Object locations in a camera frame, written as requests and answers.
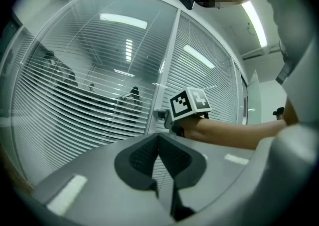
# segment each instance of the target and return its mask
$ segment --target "horizontal blinds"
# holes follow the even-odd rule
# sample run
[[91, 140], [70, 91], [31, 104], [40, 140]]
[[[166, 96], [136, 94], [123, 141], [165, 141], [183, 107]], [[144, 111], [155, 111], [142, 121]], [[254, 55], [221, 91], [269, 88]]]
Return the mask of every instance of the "horizontal blinds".
[[14, 82], [17, 78], [22, 61], [26, 52], [34, 42], [34, 36], [25, 28], [15, 38], [11, 48], [7, 52], [2, 71], [1, 71], [1, 108], [3, 114], [8, 117], [11, 112], [11, 98], [14, 88]]
[[[29, 22], [24, 23], [34, 36], [37, 36], [43, 27], [48, 23], [48, 21], [54, 17], [64, 6], [66, 6], [72, 0], [51, 0], [50, 3], [45, 5], [43, 9], [36, 13], [35, 16], [29, 20]], [[62, 11], [61, 14], [65, 14], [69, 11]]]
[[[188, 54], [183, 48], [190, 45], [215, 67], [205, 64]], [[199, 23], [181, 14], [176, 35], [171, 66], [169, 69], [162, 109], [168, 109], [168, 98], [186, 86], [203, 88], [212, 107], [212, 120], [236, 123], [237, 89], [230, 56]], [[157, 131], [168, 132], [163, 121]]]
[[32, 184], [89, 149], [145, 133], [176, 9], [157, 0], [76, 0], [65, 12], [28, 57], [14, 96], [15, 138]]

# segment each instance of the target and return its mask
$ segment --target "gray surface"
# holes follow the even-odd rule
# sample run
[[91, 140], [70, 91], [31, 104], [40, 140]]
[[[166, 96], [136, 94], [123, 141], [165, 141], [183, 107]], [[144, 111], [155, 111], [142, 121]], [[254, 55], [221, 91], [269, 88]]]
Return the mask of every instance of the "gray surface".
[[[207, 156], [199, 182], [179, 191], [183, 205], [197, 212], [178, 223], [183, 226], [268, 225], [304, 186], [318, 161], [319, 132], [314, 126], [286, 128], [275, 139], [263, 139], [256, 151], [170, 136]], [[57, 191], [54, 188], [80, 174], [88, 182], [65, 215], [70, 221], [93, 226], [174, 224], [154, 192], [131, 189], [114, 170], [115, 156], [142, 138], [86, 152], [41, 182], [33, 197], [47, 202]], [[226, 154], [250, 162], [236, 164], [225, 160]]]
[[[225, 160], [226, 154], [246, 159], [253, 154], [250, 150], [204, 144], [175, 135], [170, 137], [208, 157], [207, 170], [197, 185], [179, 192], [183, 204], [195, 211], [203, 209], [219, 197], [245, 168]], [[115, 172], [115, 156], [141, 139], [132, 138], [84, 153], [42, 181], [36, 187], [33, 197], [47, 204], [73, 174], [79, 174], [87, 177], [88, 182], [67, 211], [67, 219], [83, 225], [173, 223], [169, 211], [164, 209], [154, 192], [130, 188]]]
[[224, 157], [231, 154], [250, 159], [254, 153], [252, 150], [205, 144], [174, 135], [170, 135], [170, 137], [208, 157], [206, 171], [199, 182], [192, 188], [179, 191], [183, 205], [196, 212], [223, 194], [246, 167], [226, 160]]
[[260, 141], [239, 178], [181, 226], [265, 226], [282, 212], [318, 163], [318, 126], [295, 125]]
[[52, 195], [49, 190], [60, 186], [60, 183], [69, 179], [72, 174], [79, 174], [87, 177], [88, 182], [65, 218], [90, 226], [173, 223], [173, 219], [158, 202], [155, 192], [134, 190], [115, 172], [115, 156], [143, 137], [131, 138], [84, 153], [43, 180], [36, 187], [33, 197], [38, 201], [47, 200], [48, 196]]

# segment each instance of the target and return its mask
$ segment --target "fluorescent light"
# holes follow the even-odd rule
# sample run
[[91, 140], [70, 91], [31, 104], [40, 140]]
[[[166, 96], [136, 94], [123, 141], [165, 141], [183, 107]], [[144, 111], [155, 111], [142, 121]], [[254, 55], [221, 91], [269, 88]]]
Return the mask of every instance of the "fluorescent light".
[[242, 4], [244, 10], [246, 11], [248, 17], [250, 18], [250, 21], [252, 22], [254, 29], [257, 33], [257, 37], [259, 39], [260, 46], [266, 47], [267, 46], [267, 40], [265, 36], [265, 32], [263, 29], [263, 26], [261, 25], [260, 19], [257, 15], [257, 12], [255, 11], [255, 8], [251, 1], [245, 2]]
[[124, 23], [133, 25], [142, 29], [146, 29], [148, 23], [146, 21], [129, 17], [129, 16], [123, 16], [123, 15], [116, 15], [116, 14], [108, 14], [108, 13], [100, 13], [100, 20], [108, 20], [118, 23]]
[[126, 52], [126, 61], [131, 62], [132, 60], [132, 54], [129, 52]]
[[123, 74], [123, 75], [127, 75], [129, 77], [134, 77], [135, 75], [134, 74], [130, 74], [130, 73], [127, 73], [127, 72], [123, 72], [123, 71], [120, 71], [120, 70], [117, 70], [117, 69], [114, 69], [114, 71], [116, 73], [120, 73], [120, 74]]
[[206, 57], [204, 57], [202, 54], [200, 54], [196, 49], [194, 49], [193, 47], [186, 45], [184, 47], [184, 50], [191, 54], [193, 57], [197, 58], [200, 62], [202, 62], [203, 64], [205, 64], [208, 68], [213, 69], [215, 67], [215, 65], [210, 62]]

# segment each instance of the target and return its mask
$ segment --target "human arm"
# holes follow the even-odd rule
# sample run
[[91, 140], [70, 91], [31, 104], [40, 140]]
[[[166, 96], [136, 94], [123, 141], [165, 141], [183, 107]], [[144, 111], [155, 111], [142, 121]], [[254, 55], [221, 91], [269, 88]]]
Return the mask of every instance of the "human arm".
[[196, 141], [254, 150], [261, 139], [277, 135], [279, 131], [298, 122], [296, 113], [286, 100], [284, 119], [259, 125], [237, 125], [190, 116], [177, 123], [184, 136]]

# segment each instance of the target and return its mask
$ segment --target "forearm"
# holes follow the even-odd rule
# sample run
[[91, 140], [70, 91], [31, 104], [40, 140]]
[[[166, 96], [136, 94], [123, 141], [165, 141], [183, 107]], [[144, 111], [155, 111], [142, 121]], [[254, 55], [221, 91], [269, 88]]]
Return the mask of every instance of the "forearm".
[[184, 129], [186, 138], [252, 150], [256, 149], [261, 139], [275, 136], [286, 127], [284, 120], [259, 125], [236, 125], [196, 116], [182, 119], [178, 124]]

